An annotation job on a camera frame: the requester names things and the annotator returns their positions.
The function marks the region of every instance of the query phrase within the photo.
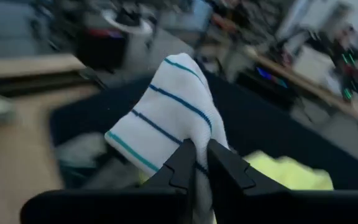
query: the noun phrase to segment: yellow-green fabric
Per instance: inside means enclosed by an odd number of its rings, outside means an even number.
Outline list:
[[[244,157],[253,168],[292,190],[333,190],[333,182],[325,170],[300,164],[289,157],[274,159],[262,151]]]
[[[150,177],[147,176],[143,171],[139,170],[139,183],[144,184]]]

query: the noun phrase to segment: black surface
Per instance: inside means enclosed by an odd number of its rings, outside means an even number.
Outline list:
[[[335,189],[358,189],[358,160],[260,96],[205,73],[230,146],[241,156],[261,150],[326,170]],[[137,103],[150,83],[145,78],[108,89],[55,110],[50,117],[54,146],[88,132],[105,133]]]
[[[97,70],[119,68],[128,45],[128,35],[118,30],[80,32],[76,43],[76,56],[87,67]]]

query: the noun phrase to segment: striped towel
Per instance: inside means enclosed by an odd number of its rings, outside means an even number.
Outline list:
[[[211,138],[228,146],[208,82],[189,55],[168,56],[140,101],[105,138],[149,176],[163,166],[184,139],[190,138],[197,149],[194,219],[197,223],[212,223],[206,147]]]

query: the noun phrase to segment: wooden table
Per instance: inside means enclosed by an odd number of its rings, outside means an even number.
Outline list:
[[[250,56],[255,61],[261,63],[267,68],[277,72],[282,77],[287,78],[292,83],[298,85],[299,87],[308,90],[310,93],[315,94],[323,101],[325,101],[329,105],[335,106],[337,109],[341,110],[345,114],[351,115],[352,117],[358,119],[358,105],[351,104],[350,102],[344,101],[342,98],[332,94],[330,91],[318,86],[315,83],[306,80],[300,75],[297,75],[291,69],[285,68],[282,65],[279,65],[270,59],[264,57],[262,54],[258,53],[252,47],[248,47],[245,49],[245,52],[248,56]]]
[[[84,68],[72,55],[0,60],[0,77]],[[19,223],[21,206],[35,194],[62,186],[48,139],[48,112],[97,92],[81,86],[14,98],[16,118],[0,126],[0,223]]]

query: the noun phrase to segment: floor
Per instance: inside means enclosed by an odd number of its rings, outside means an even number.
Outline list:
[[[32,38],[28,23],[28,18],[31,16],[32,10],[26,5],[11,4],[7,1],[0,2],[0,57],[39,55],[52,52],[45,43],[38,42]],[[160,40],[159,45],[151,50],[149,53],[151,56],[147,56],[145,55],[146,53],[140,53],[145,52],[139,50],[145,46],[142,40],[136,40],[136,38],[133,38],[129,52],[126,55],[127,59],[124,67],[127,69],[117,71],[117,74],[113,77],[108,73],[102,74],[102,78],[108,78],[113,84],[122,85],[137,78],[145,70],[156,69],[162,59],[169,54],[179,52],[191,54],[193,52],[193,49],[182,41],[176,40],[176,44],[172,44],[174,37],[168,32],[161,30],[158,32],[157,37]],[[238,55],[234,57],[229,66],[229,75],[232,76],[236,70],[235,68],[242,66],[244,61],[247,60],[242,56]],[[313,103],[306,101],[305,104],[305,111],[313,120],[312,123],[300,108],[295,108],[291,112],[291,116],[358,159],[358,128],[354,119],[341,113],[329,117],[326,112]],[[17,176],[17,185],[15,187],[21,187],[19,176]],[[0,195],[0,200],[4,200],[4,194]],[[14,207],[17,210],[19,204],[7,206]],[[0,223],[12,222],[17,223],[17,220],[0,217]]]

